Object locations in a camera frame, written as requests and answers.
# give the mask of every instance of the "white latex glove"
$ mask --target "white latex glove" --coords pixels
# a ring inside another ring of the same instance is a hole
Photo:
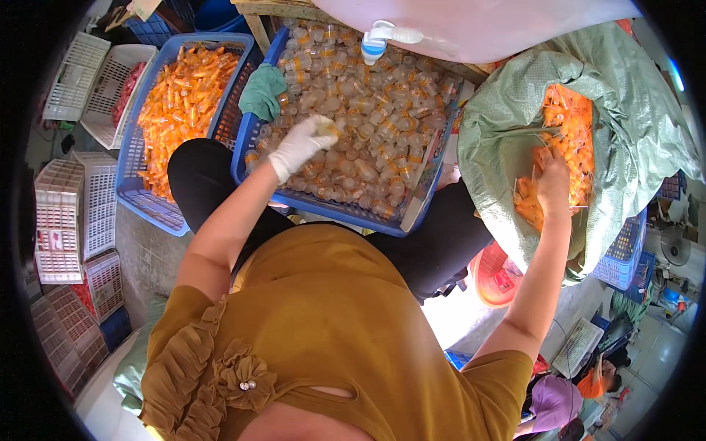
[[[328,150],[338,141],[336,135],[313,136],[319,124],[333,124],[329,118],[313,115],[292,127],[268,159],[280,179],[280,185],[321,149]]]

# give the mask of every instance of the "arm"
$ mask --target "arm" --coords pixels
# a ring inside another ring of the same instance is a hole
[[[505,317],[474,358],[513,349],[537,359],[539,347],[556,312],[571,235],[568,206],[569,172],[557,152],[542,157],[544,173],[537,197],[544,211],[544,228],[537,251],[522,278]]]
[[[177,286],[193,286],[213,303],[228,292],[235,262],[277,186],[317,151],[336,143],[332,135],[312,137],[317,125],[326,122],[332,121],[316,115],[293,127],[268,160],[206,219],[186,249]]]
[[[193,237],[176,275],[177,286],[193,286],[213,303],[228,292],[230,272],[277,183],[272,164],[264,162],[236,188]]]
[[[534,419],[531,419],[529,421],[525,421],[524,423],[521,423],[517,427],[517,430],[515,430],[515,436],[513,436],[513,439],[517,438],[518,436],[532,433],[533,429],[534,429]]]
[[[603,368],[603,353],[598,355],[598,361],[596,362],[596,366],[593,367],[593,378],[591,379],[591,382],[593,384],[598,383],[601,380],[601,373],[602,373],[602,368]]]

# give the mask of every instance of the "person in purple shirt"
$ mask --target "person in purple shirt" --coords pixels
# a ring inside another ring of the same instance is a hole
[[[583,421],[576,417],[582,403],[581,393],[575,385],[555,375],[545,375],[532,388],[529,411],[534,418],[517,427],[515,438],[562,428],[560,440],[580,440],[584,433]]]

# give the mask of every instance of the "black pants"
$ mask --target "black pants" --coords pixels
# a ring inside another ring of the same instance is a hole
[[[230,176],[232,152],[214,140],[194,139],[169,161],[169,184],[186,223],[197,232],[236,188]],[[463,181],[437,191],[421,226],[406,237],[365,236],[395,265],[410,291],[423,301],[453,281],[492,236],[479,218]],[[267,207],[250,233],[236,268],[263,243],[295,225]]]

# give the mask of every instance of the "orange plastic part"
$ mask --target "orange plastic part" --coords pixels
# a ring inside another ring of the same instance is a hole
[[[556,149],[566,160],[570,170],[569,210],[572,215],[588,206],[595,171],[591,100],[562,85],[554,84],[547,88],[542,108],[544,127],[559,127],[559,134],[540,133],[539,139],[543,145],[532,151],[532,176],[518,178],[513,190],[515,210],[539,231],[544,225],[544,213],[537,199],[542,150]]]
[[[181,47],[176,61],[157,74],[137,120],[145,138],[147,168],[138,172],[145,190],[174,202],[167,177],[169,158],[183,142],[206,137],[239,60],[224,47],[213,51]]]

